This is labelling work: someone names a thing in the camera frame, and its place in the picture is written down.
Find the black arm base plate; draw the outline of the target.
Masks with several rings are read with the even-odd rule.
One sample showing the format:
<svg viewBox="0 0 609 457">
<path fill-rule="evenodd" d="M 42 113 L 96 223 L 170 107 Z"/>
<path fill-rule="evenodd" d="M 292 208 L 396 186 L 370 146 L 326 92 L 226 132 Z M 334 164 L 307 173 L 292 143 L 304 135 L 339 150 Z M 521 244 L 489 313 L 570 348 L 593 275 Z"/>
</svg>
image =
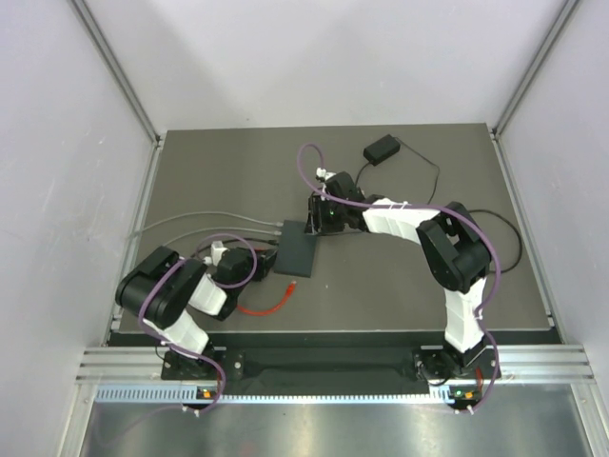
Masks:
<svg viewBox="0 0 609 457">
<path fill-rule="evenodd" d="M 211 359 L 230 381 L 263 373 L 390 373 L 408 381 L 489 380 L 484 337 L 461 355 L 439 331 L 215 332 Z"/>
</svg>

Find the black network switch box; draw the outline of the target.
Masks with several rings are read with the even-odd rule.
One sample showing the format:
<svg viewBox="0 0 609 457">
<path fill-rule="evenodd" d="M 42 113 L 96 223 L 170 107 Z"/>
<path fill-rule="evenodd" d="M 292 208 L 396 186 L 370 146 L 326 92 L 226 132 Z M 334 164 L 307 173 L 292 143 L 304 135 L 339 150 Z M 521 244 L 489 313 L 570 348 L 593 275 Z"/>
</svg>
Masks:
<svg viewBox="0 0 609 457">
<path fill-rule="evenodd" d="M 318 238 L 307 233 L 305 227 L 305 222 L 284 220 L 273 267 L 275 273 L 311 277 Z"/>
</svg>

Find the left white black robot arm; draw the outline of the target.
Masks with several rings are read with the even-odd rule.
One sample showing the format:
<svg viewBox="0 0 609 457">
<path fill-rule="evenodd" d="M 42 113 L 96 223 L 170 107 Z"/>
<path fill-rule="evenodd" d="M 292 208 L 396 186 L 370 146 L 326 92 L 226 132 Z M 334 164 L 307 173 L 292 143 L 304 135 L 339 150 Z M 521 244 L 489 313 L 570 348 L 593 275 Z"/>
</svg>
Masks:
<svg viewBox="0 0 609 457">
<path fill-rule="evenodd" d="M 188 259 L 168 247 L 154 250 L 119 283 L 115 303 L 137 317 L 143 328 L 183 357 L 195 377 L 215 369 L 216 356 L 207 333 L 188 312 L 191 308 L 224 321 L 237 308 L 246 286 L 266 278 L 278 250 L 229 248 L 214 241 L 202 258 Z"/>
</svg>

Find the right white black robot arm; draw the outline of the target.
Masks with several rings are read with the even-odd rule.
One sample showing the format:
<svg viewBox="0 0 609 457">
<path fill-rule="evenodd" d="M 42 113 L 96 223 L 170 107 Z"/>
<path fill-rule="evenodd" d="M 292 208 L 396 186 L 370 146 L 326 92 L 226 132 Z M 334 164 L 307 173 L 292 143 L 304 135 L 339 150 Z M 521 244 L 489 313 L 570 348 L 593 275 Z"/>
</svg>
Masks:
<svg viewBox="0 0 609 457">
<path fill-rule="evenodd" d="M 390 235 L 422 248 L 432 276 L 443 288 L 446 327 L 440 352 L 442 376 L 463 377 L 474 370 L 484 351 L 477 306 L 492 260 L 491 251 L 473 230 L 466 208 L 453 202 L 449 211 L 414 209 L 379 195 L 365 196 L 345 171 L 316 170 L 322 186 L 308 199 L 307 234 L 336 234 L 345 229 Z"/>
</svg>

